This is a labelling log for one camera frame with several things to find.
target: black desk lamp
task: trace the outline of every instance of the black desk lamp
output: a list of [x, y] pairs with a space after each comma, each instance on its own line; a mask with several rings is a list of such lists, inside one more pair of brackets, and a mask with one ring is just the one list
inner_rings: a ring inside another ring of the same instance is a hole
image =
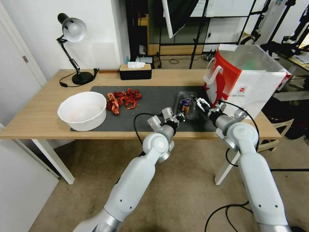
[[76, 69], [76, 74], [72, 77], [74, 84], [83, 85], [94, 80], [93, 76], [89, 72], [80, 72], [80, 67], [74, 59], [70, 57], [67, 50], [64, 48], [64, 43], [67, 41], [76, 43], [81, 41], [87, 32], [86, 24], [77, 18], [69, 18], [66, 14], [60, 13], [58, 15], [58, 21], [62, 24], [63, 35], [57, 39], [58, 43], [61, 45], [65, 54], [69, 58], [71, 64]]

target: chair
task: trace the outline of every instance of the chair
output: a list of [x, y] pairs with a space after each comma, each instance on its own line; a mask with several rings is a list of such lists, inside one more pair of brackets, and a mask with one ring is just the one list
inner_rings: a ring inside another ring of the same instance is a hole
[[[281, 136], [283, 137], [286, 132], [290, 129], [292, 123], [293, 123], [294, 119], [291, 119], [289, 121], [286, 121], [286, 122], [280, 122], [280, 123], [273, 123], [272, 125], [278, 130], [278, 128], [280, 127], [285, 127], [283, 129], [283, 131], [280, 133]], [[279, 140], [263, 140], [259, 143], [258, 145], [258, 150], [257, 152], [260, 152], [260, 151], [264, 151], [264, 150], [270, 150], [270, 151], [274, 151], [276, 148], [275, 148], [275, 145], [279, 143]]]

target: white bowl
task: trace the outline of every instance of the white bowl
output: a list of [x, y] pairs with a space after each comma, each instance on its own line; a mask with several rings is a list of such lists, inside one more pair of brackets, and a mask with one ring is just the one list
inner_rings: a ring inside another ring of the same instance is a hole
[[81, 92], [62, 102], [57, 113], [74, 130], [89, 131], [105, 120], [106, 98], [96, 92]]

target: red and white bag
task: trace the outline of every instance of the red and white bag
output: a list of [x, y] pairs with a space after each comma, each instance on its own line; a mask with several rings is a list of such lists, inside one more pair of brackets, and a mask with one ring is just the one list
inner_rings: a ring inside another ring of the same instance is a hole
[[[204, 88], [212, 107], [219, 99], [242, 108], [255, 118], [281, 82], [291, 75], [257, 45], [220, 44], [209, 62]], [[233, 116], [227, 105], [224, 113]]]

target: door hinge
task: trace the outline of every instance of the door hinge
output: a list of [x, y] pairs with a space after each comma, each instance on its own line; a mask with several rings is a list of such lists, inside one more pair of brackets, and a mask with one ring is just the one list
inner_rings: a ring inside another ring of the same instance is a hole
[[27, 59], [27, 57], [26, 57], [26, 56], [23, 56], [23, 59], [24, 59], [24, 61], [25, 61], [26, 63], [28, 63], [28, 62], [29, 62], [29, 60]]

